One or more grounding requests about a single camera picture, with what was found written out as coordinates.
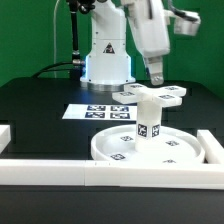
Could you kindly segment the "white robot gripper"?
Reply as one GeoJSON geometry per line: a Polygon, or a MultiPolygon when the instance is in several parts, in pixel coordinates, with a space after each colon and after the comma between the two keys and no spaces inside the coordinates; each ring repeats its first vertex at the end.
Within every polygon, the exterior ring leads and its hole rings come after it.
{"type": "Polygon", "coordinates": [[[146,74],[154,86],[162,85],[164,77],[161,56],[170,51],[163,4],[161,0],[130,0],[127,7],[135,46],[145,57],[146,74]]]}

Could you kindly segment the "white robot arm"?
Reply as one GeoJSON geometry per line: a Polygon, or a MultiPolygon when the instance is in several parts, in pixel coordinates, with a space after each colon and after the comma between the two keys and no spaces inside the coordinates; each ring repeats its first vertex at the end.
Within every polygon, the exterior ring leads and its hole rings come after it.
{"type": "Polygon", "coordinates": [[[131,58],[126,52],[126,30],[130,29],[142,55],[151,83],[164,82],[162,57],[170,44],[161,0],[96,0],[92,11],[92,48],[85,58],[81,85],[98,91],[118,91],[133,83],[131,58]]]}

